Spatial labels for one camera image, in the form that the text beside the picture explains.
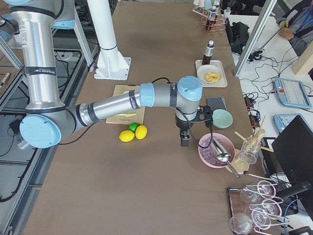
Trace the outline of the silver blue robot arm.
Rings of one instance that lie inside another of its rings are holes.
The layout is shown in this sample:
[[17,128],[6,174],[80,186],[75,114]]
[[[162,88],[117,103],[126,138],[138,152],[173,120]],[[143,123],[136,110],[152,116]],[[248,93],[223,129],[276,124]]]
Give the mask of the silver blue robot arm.
[[72,0],[10,0],[10,14],[19,27],[27,78],[29,103],[20,122],[20,134],[31,146],[50,148],[63,144],[75,132],[90,128],[102,120],[142,107],[169,107],[176,111],[181,146],[194,138],[194,123],[204,122],[212,128],[213,112],[201,106],[202,84],[194,76],[178,83],[143,83],[136,90],[90,104],[77,104],[72,92],[80,91],[82,83],[67,85],[68,94],[61,101],[53,29],[74,29],[83,53],[90,54],[84,32]]

